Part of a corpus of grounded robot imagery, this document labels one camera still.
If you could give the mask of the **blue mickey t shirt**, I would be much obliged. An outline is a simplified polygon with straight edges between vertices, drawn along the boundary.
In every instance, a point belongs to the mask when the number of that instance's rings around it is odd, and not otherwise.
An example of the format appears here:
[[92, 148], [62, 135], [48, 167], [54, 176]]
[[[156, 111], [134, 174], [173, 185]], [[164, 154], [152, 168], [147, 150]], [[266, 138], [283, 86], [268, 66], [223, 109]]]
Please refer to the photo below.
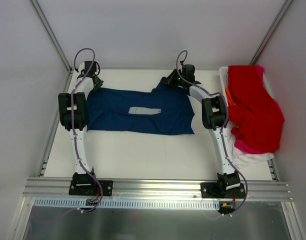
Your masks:
[[89, 93], [89, 131], [192, 135], [194, 111], [185, 90], [160, 82], [151, 92], [100, 88]]

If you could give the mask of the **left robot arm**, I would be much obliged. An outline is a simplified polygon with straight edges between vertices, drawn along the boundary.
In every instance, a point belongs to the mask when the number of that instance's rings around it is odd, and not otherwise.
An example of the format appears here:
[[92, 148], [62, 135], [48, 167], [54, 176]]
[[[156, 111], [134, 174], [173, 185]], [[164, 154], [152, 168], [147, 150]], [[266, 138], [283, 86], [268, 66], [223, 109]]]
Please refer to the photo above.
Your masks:
[[98, 188], [94, 168], [87, 159], [85, 135], [90, 122], [87, 98], [103, 85], [100, 71], [96, 61], [85, 61], [84, 69], [77, 71], [79, 75], [72, 90], [58, 95], [60, 124], [68, 132], [73, 146], [74, 174], [70, 188], [81, 189], [86, 195], [94, 194]]

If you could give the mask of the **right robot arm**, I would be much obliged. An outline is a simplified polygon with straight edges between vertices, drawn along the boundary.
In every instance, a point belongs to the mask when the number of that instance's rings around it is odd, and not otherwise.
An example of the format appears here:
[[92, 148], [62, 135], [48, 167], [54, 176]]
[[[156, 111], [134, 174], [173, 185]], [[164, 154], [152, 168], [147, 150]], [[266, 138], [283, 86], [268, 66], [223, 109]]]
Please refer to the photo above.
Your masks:
[[232, 163], [228, 141], [228, 107], [223, 95], [210, 93], [196, 81], [195, 67], [185, 64], [181, 69], [174, 69], [161, 81], [171, 87], [181, 87], [201, 103], [201, 119], [205, 129], [211, 134], [218, 160], [217, 182], [206, 187], [206, 192], [216, 198], [231, 198], [234, 191], [241, 186], [240, 175]]

